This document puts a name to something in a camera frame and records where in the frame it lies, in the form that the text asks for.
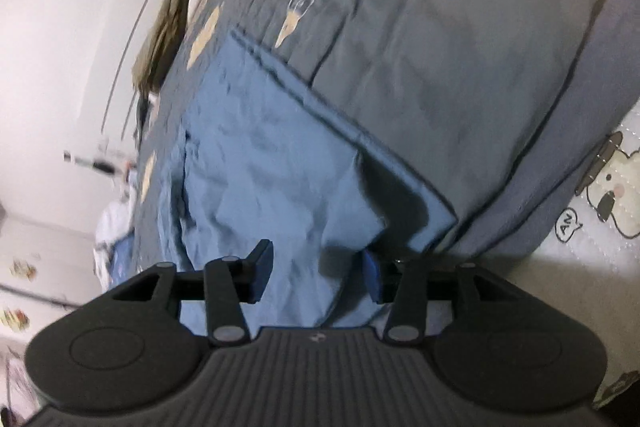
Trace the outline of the blue shirt garment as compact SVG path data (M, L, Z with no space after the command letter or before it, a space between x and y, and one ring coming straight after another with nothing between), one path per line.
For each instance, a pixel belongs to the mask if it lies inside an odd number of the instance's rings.
M230 31L160 167L160 250L181 270L244 257L262 239L273 269L248 328L380 325L361 254L421 254L456 223L437 191L305 86L266 48Z

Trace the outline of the blue patterned pillow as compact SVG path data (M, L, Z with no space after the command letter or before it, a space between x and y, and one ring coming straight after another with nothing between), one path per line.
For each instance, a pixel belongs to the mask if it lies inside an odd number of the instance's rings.
M131 265L134 262L134 234L130 233L119 239L111 250L110 267L108 277L110 283L108 288L112 289L129 279L131 275Z

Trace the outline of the light grey hoodie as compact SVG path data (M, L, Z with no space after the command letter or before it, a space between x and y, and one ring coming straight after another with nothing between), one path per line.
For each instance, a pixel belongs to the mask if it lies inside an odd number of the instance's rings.
M102 291L112 283L110 269L113 264L115 245L134 229L134 207L138 191L133 186L124 188L118 199L107 204L100 214L93 244L93 273Z

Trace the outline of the white wardrobe with stickers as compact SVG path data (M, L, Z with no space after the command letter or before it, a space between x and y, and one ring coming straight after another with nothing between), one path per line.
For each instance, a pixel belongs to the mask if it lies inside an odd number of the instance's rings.
M93 239L20 217L1 220L1 341L25 346L100 295Z

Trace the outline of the white bed headboard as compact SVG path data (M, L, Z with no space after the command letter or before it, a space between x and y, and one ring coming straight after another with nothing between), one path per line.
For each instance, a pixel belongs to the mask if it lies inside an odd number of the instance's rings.
M134 62L149 35L163 0L113 0L92 69L87 113L96 117L101 143L115 150L134 149L137 95Z

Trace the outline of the grey quilted bedspread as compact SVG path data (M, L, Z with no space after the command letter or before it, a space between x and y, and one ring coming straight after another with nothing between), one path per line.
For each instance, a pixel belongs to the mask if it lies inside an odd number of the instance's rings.
M460 257L522 257L549 234L587 157L634 104L618 0L203 0L160 94L134 252L160 259L162 170L206 69L241 31L449 202Z

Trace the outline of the olive brown folded blanket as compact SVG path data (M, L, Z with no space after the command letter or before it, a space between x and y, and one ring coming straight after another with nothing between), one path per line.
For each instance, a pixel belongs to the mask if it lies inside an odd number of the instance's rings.
M186 34L189 0L163 0L132 66L132 85L140 98L157 93Z

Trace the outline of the black wall mounted device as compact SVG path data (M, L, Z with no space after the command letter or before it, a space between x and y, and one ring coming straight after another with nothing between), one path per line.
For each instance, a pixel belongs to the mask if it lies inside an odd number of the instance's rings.
M109 161L94 160L91 163L91 167L99 172L107 174L107 176L114 176L117 173L117 168Z

